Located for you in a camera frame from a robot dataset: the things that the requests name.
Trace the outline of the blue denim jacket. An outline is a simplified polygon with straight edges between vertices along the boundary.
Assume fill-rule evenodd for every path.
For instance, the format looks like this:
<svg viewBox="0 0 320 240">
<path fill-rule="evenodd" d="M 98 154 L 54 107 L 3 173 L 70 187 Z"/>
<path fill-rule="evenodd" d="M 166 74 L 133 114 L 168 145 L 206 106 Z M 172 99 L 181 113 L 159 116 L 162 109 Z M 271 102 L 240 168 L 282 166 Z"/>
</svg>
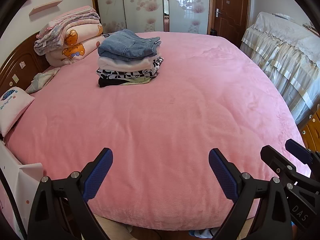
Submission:
<svg viewBox="0 0 320 240">
<path fill-rule="evenodd" d="M 114 60 L 136 61 L 156 56 L 160 45 L 160 37 L 142 38 L 128 29 L 123 29 L 105 37 L 98 47 L 98 54 Z"/>
</svg>

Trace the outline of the wooden drawer chest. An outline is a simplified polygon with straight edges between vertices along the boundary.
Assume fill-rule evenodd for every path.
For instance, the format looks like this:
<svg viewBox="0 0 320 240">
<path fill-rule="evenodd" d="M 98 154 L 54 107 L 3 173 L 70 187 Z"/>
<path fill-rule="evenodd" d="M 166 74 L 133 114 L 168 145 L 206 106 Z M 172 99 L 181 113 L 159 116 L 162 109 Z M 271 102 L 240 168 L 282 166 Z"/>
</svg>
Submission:
<svg viewBox="0 0 320 240">
<path fill-rule="evenodd" d="M 309 117 L 306 125 L 300 130 L 304 145 L 313 152 L 320 148 L 319 109 Z"/>
</svg>

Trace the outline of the pink plush bed cover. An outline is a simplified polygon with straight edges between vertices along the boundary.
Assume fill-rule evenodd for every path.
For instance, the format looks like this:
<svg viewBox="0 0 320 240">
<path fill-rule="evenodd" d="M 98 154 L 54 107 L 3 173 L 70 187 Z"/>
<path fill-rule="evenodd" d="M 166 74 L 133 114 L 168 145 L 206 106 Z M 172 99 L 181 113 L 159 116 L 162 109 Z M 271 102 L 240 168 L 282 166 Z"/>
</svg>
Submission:
<svg viewBox="0 0 320 240">
<path fill-rule="evenodd" d="M 264 72 L 221 37 L 157 33 L 158 76 L 142 85 L 98 86 L 98 54 L 63 66 L 34 94 L 5 137 L 24 164 L 41 163 L 65 178 L 103 148 L 113 164 L 91 210 L 121 223 L 159 230 L 218 227 L 232 202 L 209 162 L 218 148 L 241 172 L 270 180 L 261 160 L 270 145 L 305 176 L 310 169 L 285 150 L 302 142 L 281 95 Z"/>
</svg>

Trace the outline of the cream lace covered furniture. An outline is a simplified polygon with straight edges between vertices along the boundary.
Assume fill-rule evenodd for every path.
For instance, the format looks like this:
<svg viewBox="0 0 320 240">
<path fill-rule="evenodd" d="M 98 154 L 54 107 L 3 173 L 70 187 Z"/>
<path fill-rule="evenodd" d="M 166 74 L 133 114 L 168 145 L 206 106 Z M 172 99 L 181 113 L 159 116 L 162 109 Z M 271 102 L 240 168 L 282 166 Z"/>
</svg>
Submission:
<svg viewBox="0 0 320 240">
<path fill-rule="evenodd" d="M 297 124 L 319 103 L 319 37 L 285 18 L 260 12 L 240 49 L 265 73 Z"/>
</svg>

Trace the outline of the white crumpled cloth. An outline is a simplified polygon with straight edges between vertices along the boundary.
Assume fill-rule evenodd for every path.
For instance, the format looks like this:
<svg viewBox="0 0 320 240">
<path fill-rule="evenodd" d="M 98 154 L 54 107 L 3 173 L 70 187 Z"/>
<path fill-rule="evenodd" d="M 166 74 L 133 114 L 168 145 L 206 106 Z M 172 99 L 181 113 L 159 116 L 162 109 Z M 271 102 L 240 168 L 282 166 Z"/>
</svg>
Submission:
<svg viewBox="0 0 320 240">
<path fill-rule="evenodd" d="M 48 83 L 50 83 L 60 69 L 60 67 L 49 67 L 44 72 L 36 74 L 25 92 L 28 94 L 33 94 L 43 89 L 46 85 L 48 85 Z"/>
</svg>

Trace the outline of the black folded garment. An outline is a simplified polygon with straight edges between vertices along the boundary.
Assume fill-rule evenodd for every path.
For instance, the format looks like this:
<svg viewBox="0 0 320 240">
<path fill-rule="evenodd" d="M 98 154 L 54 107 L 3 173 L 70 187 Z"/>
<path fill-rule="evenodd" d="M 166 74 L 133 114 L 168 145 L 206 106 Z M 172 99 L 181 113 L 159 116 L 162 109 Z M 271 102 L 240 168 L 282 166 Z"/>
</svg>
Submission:
<svg viewBox="0 0 320 240">
<path fill-rule="evenodd" d="M 105 79 L 100 77 L 98 80 L 98 85 L 100 88 L 107 87 L 107 86 L 118 86 L 126 83 L 126 80 L 121 79 Z"/>
</svg>

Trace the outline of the black white patterned garment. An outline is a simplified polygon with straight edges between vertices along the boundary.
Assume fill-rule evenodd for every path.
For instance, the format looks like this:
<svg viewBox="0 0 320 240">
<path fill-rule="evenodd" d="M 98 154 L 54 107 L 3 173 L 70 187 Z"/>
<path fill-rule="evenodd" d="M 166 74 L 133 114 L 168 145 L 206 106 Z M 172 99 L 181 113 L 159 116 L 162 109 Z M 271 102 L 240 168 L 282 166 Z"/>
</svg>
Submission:
<svg viewBox="0 0 320 240">
<path fill-rule="evenodd" d="M 140 70 L 136 72 L 118 72 L 113 70 L 104 70 L 104 69 L 97 69 L 97 74 L 99 77 L 105 79 L 138 79 L 138 78 L 154 78 L 157 76 L 158 71 L 160 69 L 161 64 L 163 63 L 163 58 L 156 60 L 153 63 L 152 69 Z"/>
</svg>

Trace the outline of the wooden headboard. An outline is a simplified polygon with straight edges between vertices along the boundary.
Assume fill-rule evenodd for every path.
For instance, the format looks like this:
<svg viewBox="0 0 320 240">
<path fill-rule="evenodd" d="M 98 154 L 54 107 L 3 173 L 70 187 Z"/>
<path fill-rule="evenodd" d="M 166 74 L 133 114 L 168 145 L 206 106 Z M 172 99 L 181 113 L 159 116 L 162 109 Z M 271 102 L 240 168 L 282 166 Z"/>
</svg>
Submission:
<svg viewBox="0 0 320 240">
<path fill-rule="evenodd" d="M 7 57 L 1 66 L 0 93 L 3 95 L 12 87 L 26 90 L 38 73 L 50 67 L 44 55 L 39 56 L 34 51 L 37 33 L 20 43 Z"/>
</svg>

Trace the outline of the white folded garment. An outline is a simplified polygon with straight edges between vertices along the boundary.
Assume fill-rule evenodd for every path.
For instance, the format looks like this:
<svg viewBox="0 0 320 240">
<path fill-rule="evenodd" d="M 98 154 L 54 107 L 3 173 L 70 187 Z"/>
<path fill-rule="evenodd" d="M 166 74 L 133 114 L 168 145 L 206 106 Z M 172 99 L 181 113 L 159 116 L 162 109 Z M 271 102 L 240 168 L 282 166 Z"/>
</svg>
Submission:
<svg viewBox="0 0 320 240">
<path fill-rule="evenodd" d="M 113 70 L 118 72 L 136 72 L 140 70 L 152 69 L 156 60 L 162 59 L 161 56 L 146 57 L 136 61 L 114 60 L 108 57 L 99 57 L 98 67 L 104 70 Z"/>
</svg>

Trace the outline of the brown wooden door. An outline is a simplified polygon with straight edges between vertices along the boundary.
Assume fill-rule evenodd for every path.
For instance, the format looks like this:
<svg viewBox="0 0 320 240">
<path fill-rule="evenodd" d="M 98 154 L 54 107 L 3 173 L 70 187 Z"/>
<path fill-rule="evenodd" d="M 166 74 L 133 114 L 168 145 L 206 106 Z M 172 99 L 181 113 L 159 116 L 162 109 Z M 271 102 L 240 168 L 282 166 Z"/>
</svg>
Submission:
<svg viewBox="0 0 320 240">
<path fill-rule="evenodd" d="M 210 29 L 237 47 L 245 33 L 249 0 L 213 0 Z"/>
</svg>

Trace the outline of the pink bear print quilt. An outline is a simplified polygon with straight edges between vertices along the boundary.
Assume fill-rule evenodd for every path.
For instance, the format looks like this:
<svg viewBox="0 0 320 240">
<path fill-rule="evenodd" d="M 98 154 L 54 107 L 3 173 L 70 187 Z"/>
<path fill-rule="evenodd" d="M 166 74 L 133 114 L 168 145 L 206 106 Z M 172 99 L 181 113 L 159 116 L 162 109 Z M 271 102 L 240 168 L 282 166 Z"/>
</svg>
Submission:
<svg viewBox="0 0 320 240">
<path fill-rule="evenodd" d="M 67 30 L 62 48 L 46 53 L 46 60 L 53 67 L 73 64 L 96 50 L 104 39 L 100 23 L 74 26 Z"/>
</svg>

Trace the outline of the striped pink folded blanket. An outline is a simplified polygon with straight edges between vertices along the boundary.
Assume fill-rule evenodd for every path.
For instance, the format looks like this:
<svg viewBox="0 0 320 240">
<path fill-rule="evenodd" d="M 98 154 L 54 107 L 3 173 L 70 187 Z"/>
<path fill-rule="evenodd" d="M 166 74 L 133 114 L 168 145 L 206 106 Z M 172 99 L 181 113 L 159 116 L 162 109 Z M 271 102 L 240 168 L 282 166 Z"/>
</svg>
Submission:
<svg viewBox="0 0 320 240">
<path fill-rule="evenodd" d="M 34 51 L 42 56 L 45 53 L 63 47 L 65 34 L 71 27 L 83 24 L 98 24 L 100 16 L 90 6 L 80 7 L 66 12 L 47 23 L 36 35 Z"/>
</svg>

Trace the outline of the floral sliding wardrobe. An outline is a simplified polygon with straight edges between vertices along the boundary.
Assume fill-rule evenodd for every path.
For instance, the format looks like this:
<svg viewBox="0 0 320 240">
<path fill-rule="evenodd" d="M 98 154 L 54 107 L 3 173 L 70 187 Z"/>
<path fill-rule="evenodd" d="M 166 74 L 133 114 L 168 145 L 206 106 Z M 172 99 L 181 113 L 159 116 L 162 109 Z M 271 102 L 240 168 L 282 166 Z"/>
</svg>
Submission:
<svg viewBox="0 0 320 240">
<path fill-rule="evenodd" d="M 105 33 L 208 31 L 210 0 L 93 0 L 93 4 Z"/>
</svg>

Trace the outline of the pink wall shelf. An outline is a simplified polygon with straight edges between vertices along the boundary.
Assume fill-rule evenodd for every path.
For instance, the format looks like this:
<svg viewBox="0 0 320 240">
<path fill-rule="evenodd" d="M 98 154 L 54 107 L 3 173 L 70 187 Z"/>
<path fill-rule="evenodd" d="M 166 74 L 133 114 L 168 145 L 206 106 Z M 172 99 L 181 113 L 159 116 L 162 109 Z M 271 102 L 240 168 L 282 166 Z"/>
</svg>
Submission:
<svg viewBox="0 0 320 240">
<path fill-rule="evenodd" d="M 29 12 L 29 16 L 31 15 L 34 15 L 38 12 L 42 12 L 44 10 L 47 10 L 47 9 L 50 9 L 50 8 L 53 8 L 53 7 L 56 7 L 58 6 L 63 0 L 57 0 L 57 1 L 52 1 L 52 2 L 48 2 L 46 4 L 42 4 L 42 5 L 39 5 L 37 7 L 34 7 L 30 12 Z"/>
</svg>

